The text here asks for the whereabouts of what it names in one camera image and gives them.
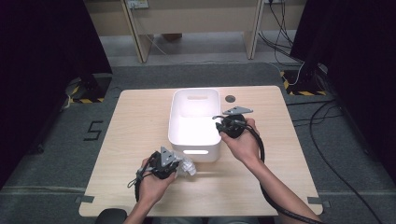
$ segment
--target white plastic bin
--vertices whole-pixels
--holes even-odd
[[[194,162],[219,159],[221,137],[212,119],[220,115],[219,92],[214,89],[176,91],[172,101],[168,138],[173,150],[186,154]]]

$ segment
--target small black object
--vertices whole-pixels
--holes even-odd
[[[153,167],[151,172],[160,179],[166,179],[170,174],[176,171],[179,162],[171,162],[165,166],[162,165],[161,153],[156,151],[154,158],[149,162],[149,166]]]
[[[225,101],[227,101],[228,103],[233,103],[235,102],[236,98],[233,95],[228,95],[225,97]]]
[[[219,133],[224,132],[227,133],[231,138],[239,137],[242,132],[245,130],[245,117],[241,114],[237,115],[229,115],[225,117],[221,123],[216,123],[216,128]]]

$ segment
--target black chair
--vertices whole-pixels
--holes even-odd
[[[122,224],[127,217],[128,215],[122,209],[107,208],[99,214],[95,224]]]

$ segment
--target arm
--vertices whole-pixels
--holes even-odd
[[[254,119],[246,119],[247,124],[259,133]],[[253,135],[244,131],[238,138],[232,139],[226,133],[220,133],[221,139],[230,148],[233,155],[253,173],[262,187],[277,204],[283,208],[314,220],[320,220],[317,215],[282,181],[280,181],[259,157],[259,146]],[[301,223],[299,220],[279,213],[282,223]]]
[[[146,164],[147,160],[143,160],[142,167]],[[139,202],[134,205],[131,214],[125,219],[124,224],[143,223],[151,208],[163,197],[168,186],[175,180],[175,174],[172,173],[164,180],[161,180],[155,175],[144,177],[140,183]]]

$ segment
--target metal clip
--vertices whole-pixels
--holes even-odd
[[[242,106],[236,106],[229,110],[224,111],[223,115],[238,115],[238,114],[246,114],[252,112],[253,112],[252,109],[244,108]]]
[[[165,147],[161,147],[161,165],[165,167],[176,159],[175,153],[170,152]]]

